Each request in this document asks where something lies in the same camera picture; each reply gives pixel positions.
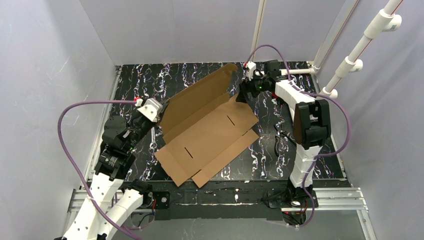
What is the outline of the brown cardboard box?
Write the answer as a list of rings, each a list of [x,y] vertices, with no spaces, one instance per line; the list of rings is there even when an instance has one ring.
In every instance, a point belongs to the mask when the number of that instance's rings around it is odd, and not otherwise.
[[[258,117],[228,90],[237,69],[228,63],[169,99],[155,157],[176,186],[204,186],[258,139]]]

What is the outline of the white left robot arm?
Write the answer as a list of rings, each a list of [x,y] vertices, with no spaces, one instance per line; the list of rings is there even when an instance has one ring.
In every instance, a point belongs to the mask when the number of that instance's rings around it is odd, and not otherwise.
[[[104,124],[101,153],[86,197],[62,240],[110,240],[117,232],[129,233],[123,223],[152,192],[151,184],[134,180],[112,203],[135,161],[133,149],[162,118],[162,109],[137,107],[130,120],[111,116]]]

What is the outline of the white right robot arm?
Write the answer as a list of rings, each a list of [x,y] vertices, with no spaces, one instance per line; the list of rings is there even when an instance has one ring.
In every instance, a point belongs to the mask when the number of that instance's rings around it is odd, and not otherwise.
[[[294,188],[309,187],[313,183],[311,167],[315,157],[331,135],[329,103],[304,93],[283,76],[277,60],[265,62],[263,71],[252,61],[242,67],[245,77],[239,84],[237,102],[247,103],[262,92],[270,92],[291,110],[296,157],[289,179]]]

